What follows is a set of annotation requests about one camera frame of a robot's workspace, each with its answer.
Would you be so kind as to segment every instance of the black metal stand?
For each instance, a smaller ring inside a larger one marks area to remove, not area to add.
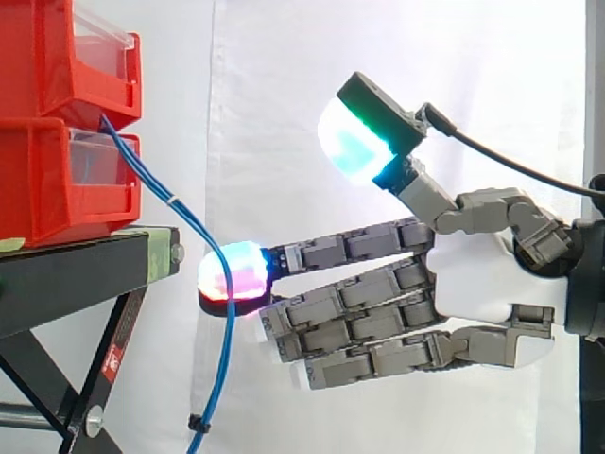
[[[152,282],[149,276],[157,275],[158,256],[170,262],[165,275],[178,272],[182,259],[179,232],[160,234],[167,240],[136,230],[44,251],[0,254],[0,368],[32,404],[0,404],[0,427],[56,431],[63,439],[60,454],[122,452],[103,428],[103,412]],[[121,296],[77,393],[31,328],[115,295]]]

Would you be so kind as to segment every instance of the blue cable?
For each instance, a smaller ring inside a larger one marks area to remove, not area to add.
[[[201,236],[213,251],[216,253],[218,260],[222,266],[223,272],[225,273],[225,281],[227,284],[227,322],[225,325],[225,334],[223,336],[223,344],[220,350],[220,358],[218,360],[218,366],[216,368],[215,384],[208,403],[201,415],[201,423],[203,425],[210,425],[213,415],[216,411],[218,399],[223,390],[225,380],[227,378],[227,371],[229,370],[229,361],[231,358],[232,341],[233,341],[233,330],[235,328],[235,302],[233,299],[233,276],[227,258],[220,250],[218,244],[212,238],[210,233],[206,230],[204,225],[199,219],[191,212],[191,210],[175,195],[168,190],[159,180],[157,180],[139,157],[132,151],[132,149],[122,140],[118,135],[117,131],[109,121],[107,116],[102,116],[102,122],[107,128],[107,132],[112,137],[120,155],[127,162],[132,171],[136,176],[143,182],[143,184],[161,201],[166,203],[172,208],[181,218],[184,220],[199,236]],[[187,449],[187,454],[195,454],[198,452],[199,446],[203,439],[203,433],[198,432],[191,441],[191,445]]]

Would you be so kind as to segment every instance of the red storage bin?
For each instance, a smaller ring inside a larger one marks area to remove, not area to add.
[[[0,0],[0,117],[96,131],[141,117],[140,40],[72,0]]]
[[[124,135],[139,154],[136,136]],[[140,216],[141,185],[109,135],[58,118],[0,119],[0,241],[108,236]]]

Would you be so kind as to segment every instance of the red label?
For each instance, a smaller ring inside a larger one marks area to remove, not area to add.
[[[114,383],[115,378],[117,377],[117,371],[120,369],[120,364],[122,363],[123,356],[124,351],[120,348],[117,348],[115,344],[112,344],[112,346],[110,347],[110,351],[107,352],[107,356],[103,361],[103,367],[101,368],[101,372],[112,384]]]

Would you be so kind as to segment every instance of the bolt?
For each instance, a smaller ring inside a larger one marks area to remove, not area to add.
[[[86,413],[86,425],[84,427],[86,436],[89,438],[95,438],[103,429],[103,409],[95,405],[88,413]]]
[[[170,248],[170,260],[172,263],[180,264],[185,259],[185,248],[182,244],[173,244]]]

